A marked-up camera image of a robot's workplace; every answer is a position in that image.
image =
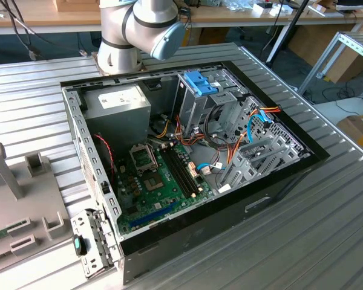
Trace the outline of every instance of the red cable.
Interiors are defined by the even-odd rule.
[[[98,139],[100,139],[105,145],[106,148],[109,151],[109,156],[110,156],[110,162],[111,162],[111,183],[113,183],[113,176],[114,176],[114,169],[113,169],[113,165],[114,165],[114,161],[113,161],[113,156],[111,154],[111,149],[109,144],[105,141],[105,139],[103,139],[101,136],[94,134],[95,137],[97,137]]]

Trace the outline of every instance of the wooden desk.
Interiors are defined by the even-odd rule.
[[[17,0],[25,22],[37,33],[61,33],[78,31],[100,31],[100,13],[97,12],[65,12],[56,11],[53,0]],[[271,15],[256,15],[252,10],[234,12],[226,7],[191,7],[192,26],[202,27],[247,27],[270,26],[275,22]],[[282,42],[290,21],[294,14],[281,16],[277,25],[284,28],[267,61],[270,61],[278,45]],[[311,11],[305,11],[297,22],[298,25],[320,24],[356,24],[352,31],[358,31],[363,26],[363,12],[358,11],[355,16],[348,15],[341,18],[324,18]],[[0,34],[13,34],[9,18],[0,18]]]

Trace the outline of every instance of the desk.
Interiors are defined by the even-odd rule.
[[[63,12],[56,11],[53,0],[21,0],[18,6],[23,14],[25,22],[37,33],[59,33],[78,31],[100,31],[100,13],[94,12]],[[271,15],[256,15],[252,10],[234,12],[226,7],[191,7],[192,24],[194,28],[202,27],[247,27],[270,26],[275,22]],[[278,45],[282,42],[290,21],[294,14],[281,16],[277,25],[283,25],[284,29],[278,36],[278,40],[267,61],[270,61]],[[308,9],[297,22],[298,25],[317,24],[356,24],[352,31],[358,31],[363,26],[363,12],[356,16],[348,15],[341,18],[324,18]],[[9,19],[0,18],[0,34],[13,34]]]
[[[152,69],[231,60],[331,155],[280,203],[153,270],[129,289],[363,288],[363,150],[251,53],[233,43],[184,47]],[[92,207],[59,82],[97,77],[90,57],[0,65],[0,140],[8,163],[41,151],[67,211]],[[71,240],[0,273],[0,289],[116,289],[115,268],[86,280]]]

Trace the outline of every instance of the green button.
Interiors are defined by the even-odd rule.
[[[74,245],[76,249],[79,249],[79,239],[75,239]]]

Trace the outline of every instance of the blue cable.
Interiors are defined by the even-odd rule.
[[[215,167],[215,165],[212,165],[212,164],[209,164],[209,163],[202,163],[200,165],[198,165],[198,167],[196,167],[196,169],[198,171],[200,171],[200,169],[202,169],[204,166],[212,166],[212,167]]]
[[[250,117],[249,122],[247,124],[247,137],[248,137],[250,143],[253,142],[251,125],[252,125],[252,120],[253,120],[254,117],[258,117],[258,118],[261,119],[262,122],[265,122],[264,118],[260,114],[255,114],[255,115]]]
[[[198,170],[198,171],[200,171],[200,169],[202,169],[204,166],[210,166],[211,164],[209,164],[209,163],[202,163],[202,164],[200,164],[200,165],[198,165],[198,167],[196,167],[196,169]]]

